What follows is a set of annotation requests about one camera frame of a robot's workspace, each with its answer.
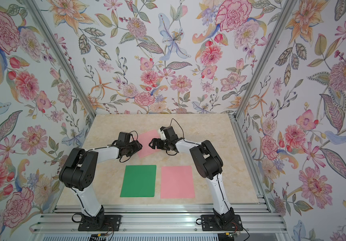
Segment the green paper hidden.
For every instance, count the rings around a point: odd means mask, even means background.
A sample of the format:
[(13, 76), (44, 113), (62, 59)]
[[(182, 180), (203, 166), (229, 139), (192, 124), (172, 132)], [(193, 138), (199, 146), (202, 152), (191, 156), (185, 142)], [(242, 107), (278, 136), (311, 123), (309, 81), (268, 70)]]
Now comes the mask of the green paper hidden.
[(120, 197), (154, 197), (156, 165), (128, 165)]

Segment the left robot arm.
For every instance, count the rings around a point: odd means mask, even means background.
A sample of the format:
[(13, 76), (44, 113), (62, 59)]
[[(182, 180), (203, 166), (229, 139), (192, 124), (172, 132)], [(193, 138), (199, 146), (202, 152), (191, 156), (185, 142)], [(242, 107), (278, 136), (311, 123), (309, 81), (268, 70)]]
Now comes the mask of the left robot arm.
[(100, 231), (109, 226), (103, 205), (98, 201), (92, 183), (97, 164), (108, 160), (131, 158), (142, 150), (142, 144), (132, 133), (120, 132), (113, 143), (91, 149), (73, 148), (60, 173), (59, 180), (76, 195), (80, 202), (79, 231)]

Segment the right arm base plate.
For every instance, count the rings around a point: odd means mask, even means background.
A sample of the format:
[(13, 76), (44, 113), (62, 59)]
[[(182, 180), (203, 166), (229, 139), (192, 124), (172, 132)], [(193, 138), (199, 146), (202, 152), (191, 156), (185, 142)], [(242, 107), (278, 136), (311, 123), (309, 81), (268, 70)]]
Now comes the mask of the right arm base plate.
[(226, 223), (214, 215), (201, 215), (196, 220), (196, 224), (201, 225), (202, 231), (205, 232), (237, 232), (244, 230), (239, 215), (235, 215), (231, 221), (227, 221)]

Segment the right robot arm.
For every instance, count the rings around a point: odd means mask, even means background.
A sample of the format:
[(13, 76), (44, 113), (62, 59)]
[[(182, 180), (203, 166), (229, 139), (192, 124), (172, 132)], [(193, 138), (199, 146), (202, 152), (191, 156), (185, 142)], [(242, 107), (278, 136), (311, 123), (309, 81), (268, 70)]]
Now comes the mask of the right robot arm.
[(199, 143), (180, 138), (172, 126), (161, 127), (159, 134), (159, 138), (150, 141), (149, 147), (154, 150), (190, 154), (196, 170), (206, 180), (211, 191), (215, 223), (220, 228), (227, 224), (225, 216), (230, 211), (230, 204), (223, 185), (223, 161), (211, 142), (205, 140)]

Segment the pink paper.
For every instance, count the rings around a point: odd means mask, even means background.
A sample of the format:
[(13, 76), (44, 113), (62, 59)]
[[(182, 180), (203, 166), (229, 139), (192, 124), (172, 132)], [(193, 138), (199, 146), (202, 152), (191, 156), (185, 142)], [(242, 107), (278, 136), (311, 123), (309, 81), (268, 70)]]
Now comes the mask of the pink paper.
[(165, 166), (161, 168), (161, 199), (195, 198), (191, 166)]
[(142, 145), (142, 149), (137, 152), (139, 158), (144, 158), (158, 152), (158, 149), (152, 149), (149, 147), (149, 143), (154, 138), (160, 138), (157, 130), (148, 131), (138, 136), (138, 142)]

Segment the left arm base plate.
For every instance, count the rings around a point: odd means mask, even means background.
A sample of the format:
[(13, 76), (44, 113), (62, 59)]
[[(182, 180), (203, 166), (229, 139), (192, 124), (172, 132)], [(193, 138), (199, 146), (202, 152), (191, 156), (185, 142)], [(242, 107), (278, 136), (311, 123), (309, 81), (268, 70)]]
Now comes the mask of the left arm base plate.
[(82, 215), (79, 221), (80, 232), (117, 232), (119, 231), (121, 215), (104, 215), (103, 218), (92, 218)]

